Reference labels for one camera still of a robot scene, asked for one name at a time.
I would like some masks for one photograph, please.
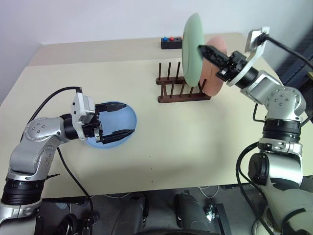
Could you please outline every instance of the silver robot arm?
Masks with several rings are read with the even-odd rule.
[[[105,144],[134,132],[119,130],[103,135],[99,113],[118,111],[126,106],[118,102],[94,105],[93,99],[83,95],[80,89],[72,102],[70,114],[40,117],[29,122],[10,157],[0,202],[0,225],[7,219],[29,217],[39,211],[44,183],[52,177],[48,173],[59,145],[87,137],[95,137],[96,142]]]
[[[248,175],[264,193],[273,218],[282,234],[306,231],[313,234],[313,193],[299,189],[302,182],[302,145],[300,115],[306,102],[295,88],[284,87],[265,71],[252,67],[262,55],[265,42],[257,39],[268,34],[268,27],[249,33],[245,56],[235,51],[230,57],[212,46],[199,46],[203,57],[220,68],[217,77],[257,104],[265,105],[267,114],[259,153],[249,162]]]

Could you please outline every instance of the table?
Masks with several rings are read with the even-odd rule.
[[[222,36],[229,52],[243,50],[243,36]],[[143,42],[146,47],[139,49]],[[90,195],[236,183],[237,157],[262,136],[263,125],[252,120],[254,103],[237,87],[224,85],[209,101],[159,104],[158,63],[162,62],[165,76],[168,62],[175,75],[180,61],[180,50],[159,47],[159,39],[142,39],[40,48],[0,106],[0,187],[28,119],[47,96],[65,86],[81,86],[95,103],[125,102],[137,115],[133,136],[117,148],[95,149],[80,140],[60,146],[69,168]],[[263,58],[255,68],[277,77]],[[73,91],[57,95],[39,117],[69,113],[74,95]],[[257,117],[265,113],[260,107]],[[304,175],[313,174],[312,133],[312,124],[302,130]],[[242,163],[245,172],[249,156]],[[61,175],[46,181],[43,198],[84,195],[58,153],[50,170],[50,174],[57,173]]]

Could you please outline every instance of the green plate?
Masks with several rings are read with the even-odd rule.
[[[187,84],[195,87],[202,71],[202,56],[198,50],[204,44],[202,22],[198,13],[189,17],[182,38],[182,69]]]

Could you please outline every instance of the white wall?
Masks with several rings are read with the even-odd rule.
[[[181,35],[194,12],[205,33],[270,26],[291,47],[313,24],[312,0],[0,0],[0,103],[40,44]],[[284,56],[264,55],[274,69]]]

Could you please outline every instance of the plate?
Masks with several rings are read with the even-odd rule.
[[[198,13],[191,15],[184,28],[182,38],[182,69],[185,81],[195,87],[200,79],[202,70],[202,56],[198,46],[204,44],[202,22]]]
[[[99,120],[102,124],[102,128],[104,130],[105,136],[112,134],[113,131],[118,131],[118,130],[123,130],[123,129],[135,129],[137,125],[136,113],[129,105],[127,105],[127,107],[125,108],[122,108],[114,112],[109,112],[109,113],[100,112]],[[132,135],[133,133],[121,139],[120,141],[106,143],[106,144],[103,144],[101,142],[97,143],[94,137],[87,138],[85,142],[88,145],[95,147],[95,148],[113,148],[127,141]]]
[[[214,46],[217,50],[227,54],[227,46],[224,39],[221,36],[216,36],[211,38],[207,43],[207,45]],[[224,83],[223,80],[216,76],[216,73],[220,70],[220,68],[213,65],[208,60],[203,60],[202,72],[200,77],[200,85],[203,84],[204,79],[206,79],[203,92],[208,96],[215,96],[222,88]]]

